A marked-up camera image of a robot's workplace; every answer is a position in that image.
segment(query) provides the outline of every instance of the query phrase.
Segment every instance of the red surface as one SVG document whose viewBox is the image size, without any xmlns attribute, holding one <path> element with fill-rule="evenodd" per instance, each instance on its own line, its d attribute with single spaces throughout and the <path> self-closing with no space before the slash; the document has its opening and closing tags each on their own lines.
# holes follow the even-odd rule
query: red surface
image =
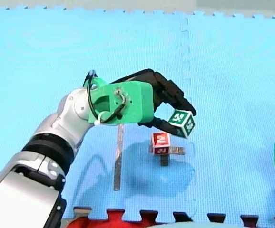
<svg viewBox="0 0 275 228">
<path fill-rule="evenodd" d="M 152 145 L 170 146 L 170 135 L 166 132 L 152 133 Z"/>
<path fill-rule="evenodd" d="M 94 221 L 88 218 L 79 218 L 68 225 L 67 228 L 145 228 L 155 225 L 155 213 L 141 213 L 142 221 L 139 223 L 122 221 L 123 211 L 108 211 L 108 221 Z"/>
<path fill-rule="evenodd" d="M 162 147 L 162 148 L 154 148 L 155 154 L 168 154 L 169 147 Z"/>
</svg>

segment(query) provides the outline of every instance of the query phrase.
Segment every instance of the green cube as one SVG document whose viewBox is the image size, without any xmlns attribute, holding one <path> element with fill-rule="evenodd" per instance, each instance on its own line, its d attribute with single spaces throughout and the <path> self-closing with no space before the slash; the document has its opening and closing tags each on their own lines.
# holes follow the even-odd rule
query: green cube
<svg viewBox="0 0 275 228">
<path fill-rule="evenodd" d="M 193 119 L 192 112 L 185 110 L 175 109 L 168 122 L 171 125 L 177 127 L 177 136 L 186 139 L 189 137 L 190 133 L 195 127 L 195 121 Z"/>
</svg>

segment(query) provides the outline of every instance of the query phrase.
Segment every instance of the block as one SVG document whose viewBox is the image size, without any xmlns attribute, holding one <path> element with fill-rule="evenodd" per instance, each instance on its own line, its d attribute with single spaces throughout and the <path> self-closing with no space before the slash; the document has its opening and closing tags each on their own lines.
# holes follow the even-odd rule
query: block
<svg viewBox="0 0 275 228">
<path fill-rule="evenodd" d="M 153 148 L 153 154 L 155 155 L 164 155 L 169 153 L 169 146 L 161 148 Z"/>
<path fill-rule="evenodd" d="M 168 154 L 170 147 L 170 134 L 166 132 L 152 133 L 152 153 L 156 155 Z"/>
<path fill-rule="evenodd" d="M 153 148 L 170 146 L 170 135 L 166 132 L 152 133 L 151 141 Z"/>
<path fill-rule="evenodd" d="M 195 121 L 190 111 L 175 109 L 174 113 L 168 121 L 171 125 L 177 127 L 177 136 L 182 138 L 188 138 L 193 128 L 195 127 Z"/>
</svg>

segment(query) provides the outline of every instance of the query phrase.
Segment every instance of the black object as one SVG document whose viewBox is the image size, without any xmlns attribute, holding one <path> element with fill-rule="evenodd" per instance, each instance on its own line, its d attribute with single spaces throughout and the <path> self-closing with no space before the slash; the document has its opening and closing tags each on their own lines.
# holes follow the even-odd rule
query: black object
<svg viewBox="0 0 275 228">
<path fill-rule="evenodd" d="M 74 161 L 72 147 L 63 138 L 49 133 L 33 136 L 21 151 L 43 154 L 55 161 L 67 175 Z"/>
<path fill-rule="evenodd" d="M 154 72 L 152 69 L 145 69 L 112 83 L 126 81 L 147 82 L 152 85 L 154 112 L 164 102 L 170 104 L 175 109 L 191 111 L 193 116 L 196 115 L 195 108 L 184 98 L 184 92 L 173 81 L 167 80 L 159 72 Z M 148 123 L 138 123 L 138 125 L 144 125 L 149 128 L 156 127 L 164 132 L 177 135 L 175 126 L 157 117 L 154 117 L 153 120 Z"/>
</svg>

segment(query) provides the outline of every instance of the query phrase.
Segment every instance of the silver robot arm casing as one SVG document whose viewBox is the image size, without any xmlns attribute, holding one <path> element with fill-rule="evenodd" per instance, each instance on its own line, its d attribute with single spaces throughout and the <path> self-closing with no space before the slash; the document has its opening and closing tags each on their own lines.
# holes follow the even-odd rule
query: silver robot arm casing
<svg viewBox="0 0 275 228">
<path fill-rule="evenodd" d="M 56 113 L 42 121 L 30 141 L 39 135 L 58 137 L 70 146 L 67 150 L 73 152 L 74 159 L 85 134 L 93 126 L 88 122 L 88 113 L 87 90 L 76 89 L 61 100 Z M 38 147 L 30 147 L 33 151 L 23 149 L 15 154 L 0 172 L 0 227 L 55 228 L 59 225 L 66 205 L 60 194 L 68 170 L 63 170 L 42 151 L 44 147 L 39 147 L 42 141 L 37 141 Z M 61 185 L 49 186 L 58 180 Z"/>
</svg>

